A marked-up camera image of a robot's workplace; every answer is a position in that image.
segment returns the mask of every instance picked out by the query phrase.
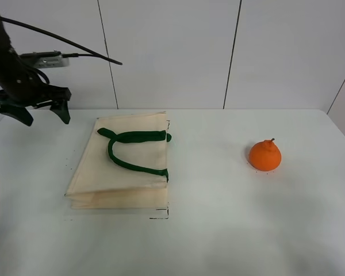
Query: white table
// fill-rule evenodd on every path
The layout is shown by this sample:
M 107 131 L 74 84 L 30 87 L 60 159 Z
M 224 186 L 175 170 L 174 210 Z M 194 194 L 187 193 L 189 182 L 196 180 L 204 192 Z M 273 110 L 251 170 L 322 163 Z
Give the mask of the white table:
M 317 110 L 170 110 L 169 218 L 71 210 L 95 118 L 144 111 L 0 122 L 0 276 L 345 276 L 345 137 Z M 281 166 L 254 170 L 273 137 Z

